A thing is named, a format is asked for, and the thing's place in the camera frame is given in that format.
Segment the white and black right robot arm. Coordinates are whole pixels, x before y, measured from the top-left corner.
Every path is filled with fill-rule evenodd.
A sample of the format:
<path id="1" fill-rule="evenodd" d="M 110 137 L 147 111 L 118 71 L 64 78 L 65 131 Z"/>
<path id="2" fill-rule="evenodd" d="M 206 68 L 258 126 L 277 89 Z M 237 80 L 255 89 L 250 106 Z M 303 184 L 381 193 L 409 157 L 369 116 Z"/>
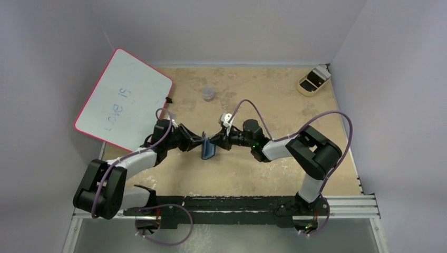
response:
<path id="1" fill-rule="evenodd" d="M 249 119 L 241 130 L 223 126 L 209 141 L 225 150 L 248 147 L 259 162 L 293 157 L 306 173 L 296 194 L 296 208 L 304 215 L 316 209 L 324 181 L 342 157 L 341 149 L 310 125 L 295 137 L 275 142 L 264 135 L 257 120 Z"/>

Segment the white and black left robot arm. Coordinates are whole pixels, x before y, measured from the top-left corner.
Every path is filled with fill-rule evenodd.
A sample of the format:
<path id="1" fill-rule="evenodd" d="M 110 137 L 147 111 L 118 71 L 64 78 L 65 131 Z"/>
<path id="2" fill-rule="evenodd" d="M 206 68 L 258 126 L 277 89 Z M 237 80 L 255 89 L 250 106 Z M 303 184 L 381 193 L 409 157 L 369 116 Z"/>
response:
<path id="1" fill-rule="evenodd" d="M 92 218 L 112 219 L 119 210 L 137 208 L 149 216 L 157 210 L 155 191 L 135 185 L 125 188 L 126 181 L 145 169 L 158 166 L 168 151 L 190 151 L 203 144 L 183 124 L 172 120 L 158 120 L 152 134 L 135 151 L 112 160 L 92 160 L 73 197 L 75 208 L 89 212 Z"/>

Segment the blue leather card holder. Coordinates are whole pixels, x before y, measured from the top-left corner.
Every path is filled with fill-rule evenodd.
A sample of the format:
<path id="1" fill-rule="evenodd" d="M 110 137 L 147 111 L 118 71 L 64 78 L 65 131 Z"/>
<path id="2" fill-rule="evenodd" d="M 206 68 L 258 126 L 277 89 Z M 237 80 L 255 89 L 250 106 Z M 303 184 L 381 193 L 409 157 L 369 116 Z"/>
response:
<path id="1" fill-rule="evenodd" d="M 205 132 L 202 132 L 203 143 L 201 147 L 201 158 L 208 160 L 215 156 L 216 146 L 210 142 Z"/>

